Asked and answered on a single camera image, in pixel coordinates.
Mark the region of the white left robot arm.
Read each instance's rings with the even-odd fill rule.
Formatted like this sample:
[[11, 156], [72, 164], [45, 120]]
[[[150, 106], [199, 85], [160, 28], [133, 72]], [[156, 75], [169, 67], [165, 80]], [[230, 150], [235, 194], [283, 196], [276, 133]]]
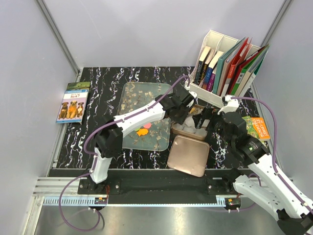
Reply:
[[183, 95], [174, 93], [157, 96], [147, 105], [129, 113], [109, 116], [106, 124], [100, 128], [95, 136], [95, 157], [91, 167], [89, 189], [96, 194], [105, 190], [105, 180], [111, 161], [122, 150], [123, 139], [132, 131], [145, 124], [170, 118], [172, 121], [182, 124], [188, 113], [195, 105], [197, 94], [188, 90]]

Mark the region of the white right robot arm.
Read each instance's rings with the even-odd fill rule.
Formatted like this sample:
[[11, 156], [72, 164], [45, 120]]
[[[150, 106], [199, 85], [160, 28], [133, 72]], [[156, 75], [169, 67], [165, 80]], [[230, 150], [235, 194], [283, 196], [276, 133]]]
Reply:
[[274, 163], [273, 156], [260, 140], [248, 134], [246, 121], [237, 112], [204, 111], [206, 130], [225, 140], [232, 155], [263, 180], [268, 189], [254, 183], [233, 168], [223, 176], [224, 192], [242, 194], [266, 210], [286, 235], [313, 233], [313, 201], [302, 193]]

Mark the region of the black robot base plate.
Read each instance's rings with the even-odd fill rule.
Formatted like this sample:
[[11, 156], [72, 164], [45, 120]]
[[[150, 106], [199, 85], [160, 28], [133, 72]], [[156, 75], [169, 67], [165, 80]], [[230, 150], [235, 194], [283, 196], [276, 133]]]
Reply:
[[206, 170], [202, 177], [172, 169], [110, 169], [103, 183], [91, 177], [79, 181], [78, 193], [109, 196], [109, 205], [205, 206], [217, 204], [219, 197], [237, 197], [225, 177], [230, 170]]

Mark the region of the metal tongs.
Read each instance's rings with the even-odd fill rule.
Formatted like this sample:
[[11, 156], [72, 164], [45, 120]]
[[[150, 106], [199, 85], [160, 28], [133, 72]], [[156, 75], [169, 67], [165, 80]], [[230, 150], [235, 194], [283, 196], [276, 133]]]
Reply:
[[189, 115], [192, 116], [196, 116], [198, 114], [200, 114], [203, 111], [204, 107], [203, 106], [199, 106], [199, 105], [195, 105], [189, 112]]

